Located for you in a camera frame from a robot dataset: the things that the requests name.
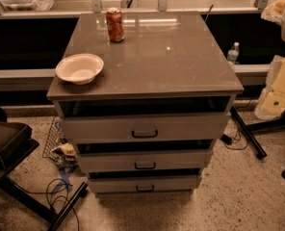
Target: terrazzo floor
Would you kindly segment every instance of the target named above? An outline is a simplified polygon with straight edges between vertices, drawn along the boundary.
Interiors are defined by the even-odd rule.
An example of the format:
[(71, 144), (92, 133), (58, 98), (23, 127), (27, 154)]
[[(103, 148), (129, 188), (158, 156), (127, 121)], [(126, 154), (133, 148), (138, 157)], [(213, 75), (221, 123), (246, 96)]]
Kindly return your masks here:
[[(55, 117), (49, 107), (43, 110), (6, 109), (9, 121), (33, 128), (39, 147), (11, 174), (29, 192), (43, 193), (61, 175), (54, 164), (42, 158), (49, 128)], [(250, 109), (239, 110), (247, 124), (257, 122)], [(230, 120), (225, 134), (235, 136)], [(64, 231), (252, 231), (285, 230), (285, 130), (257, 134), (268, 156), (261, 162), (251, 145), (243, 150), (228, 149), (218, 140), (202, 181), (193, 194), (152, 193), (95, 197), (89, 191), (75, 205), (78, 219), (70, 212), (58, 230)], [(246, 140), (233, 144), (237, 149)], [(79, 168), (71, 174), (70, 194), (87, 182)], [(45, 194), (33, 198), (48, 206)], [(0, 190), (0, 231), (47, 230), (48, 223)]]

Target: metal grate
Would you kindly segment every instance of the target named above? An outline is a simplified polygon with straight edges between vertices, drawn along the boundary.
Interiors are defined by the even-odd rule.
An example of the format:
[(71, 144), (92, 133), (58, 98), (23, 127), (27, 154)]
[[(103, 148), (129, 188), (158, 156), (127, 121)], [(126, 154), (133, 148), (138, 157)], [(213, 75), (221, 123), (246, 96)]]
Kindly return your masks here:
[(64, 143), (67, 143), (67, 141), (60, 126), (60, 120), (58, 117), (54, 117), (52, 124), (49, 128), (49, 133), (47, 136), (42, 157), (52, 161), (58, 168), (75, 167), (76, 161), (69, 160), (66, 155), (61, 153), (55, 153), (53, 151)]

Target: drawer cabinet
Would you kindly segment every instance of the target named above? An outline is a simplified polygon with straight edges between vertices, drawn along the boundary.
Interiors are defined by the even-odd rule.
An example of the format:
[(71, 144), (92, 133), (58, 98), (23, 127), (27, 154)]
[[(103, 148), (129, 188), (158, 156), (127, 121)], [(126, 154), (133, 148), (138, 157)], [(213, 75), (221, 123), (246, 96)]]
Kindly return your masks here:
[(97, 196), (191, 193), (243, 87), (198, 12), (122, 18), (125, 40), (111, 43), (104, 13), (81, 14), (65, 56), (104, 68), (83, 86), (56, 76), (47, 97)]

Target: drawer handle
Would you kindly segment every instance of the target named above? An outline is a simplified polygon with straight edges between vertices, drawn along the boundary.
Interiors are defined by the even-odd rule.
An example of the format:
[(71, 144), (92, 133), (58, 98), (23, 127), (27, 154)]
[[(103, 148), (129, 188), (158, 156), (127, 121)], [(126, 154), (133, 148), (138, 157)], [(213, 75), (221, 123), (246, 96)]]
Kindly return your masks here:
[(136, 133), (134, 130), (132, 130), (132, 137), (135, 138), (135, 139), (150, 139), (150, 138), (155, 138), (157, 137), (159, 134), (158, 130), (156, 129), (153, 134), (139, 134), (139, 133)]
[(145, 193), (145, 192), (153, 192), (154, 191), (154, 185), (152, 185), (150, 187), (150, 189), (146, 188), (146, 187), (142, 187), (140, 188), (139, 186), (136, 186), (136, 191), (139, 192), (139, 193)]
[(154, 169), (156, 167), (156, 163), (153, 163), (153, 166), (151, 167), (142, 167), (142, 166), (138, 166), (136, 163), (134, 163), (134, 167), (135, 169)]

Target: water bottle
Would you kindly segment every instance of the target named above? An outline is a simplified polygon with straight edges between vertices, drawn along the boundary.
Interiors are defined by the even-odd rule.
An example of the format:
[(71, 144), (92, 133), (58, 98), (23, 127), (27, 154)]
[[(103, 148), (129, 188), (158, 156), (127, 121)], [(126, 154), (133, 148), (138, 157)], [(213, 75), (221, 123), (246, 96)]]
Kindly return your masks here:
[(232, 45), (232, 47), (229, 49), (227, 54), (227, 60), (230, 65), (234, 65), (236, 63), (239, 53), (240, 53), (239, 42), (235, 42)]

